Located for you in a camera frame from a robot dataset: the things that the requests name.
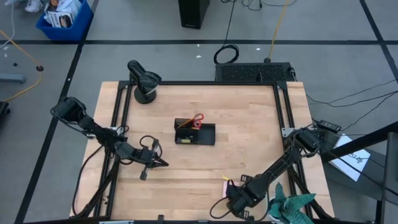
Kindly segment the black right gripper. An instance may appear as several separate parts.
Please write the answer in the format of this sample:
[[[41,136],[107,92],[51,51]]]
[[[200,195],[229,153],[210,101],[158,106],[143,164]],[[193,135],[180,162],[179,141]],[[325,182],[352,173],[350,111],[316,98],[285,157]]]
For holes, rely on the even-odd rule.
[[[231,181],[231,185],[227,186],[226,204],[229,211],[237,218],[243,220],[253,220],[254,217],[249,215],[246,207],[253,208],[264,199],[264,176],[261,174],[254,177],[249,175],[241,175],[240,186]]]

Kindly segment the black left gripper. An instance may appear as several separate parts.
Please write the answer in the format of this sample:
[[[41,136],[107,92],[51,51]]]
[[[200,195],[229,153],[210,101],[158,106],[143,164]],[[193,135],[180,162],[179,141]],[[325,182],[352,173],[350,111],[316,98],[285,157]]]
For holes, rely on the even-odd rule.
[[[150,169],[169,166],[169,163],[163,160],[155,151],[159,147],[158,139],[153,140],[151,149],[149,149],[148,146],[143,146],[142,149],[134,148],[126,142],[125,145],[125,152],[127,153],[126,158],[144,164],[144,169],[140,175],[141,180],[146,180],[147,173]]]

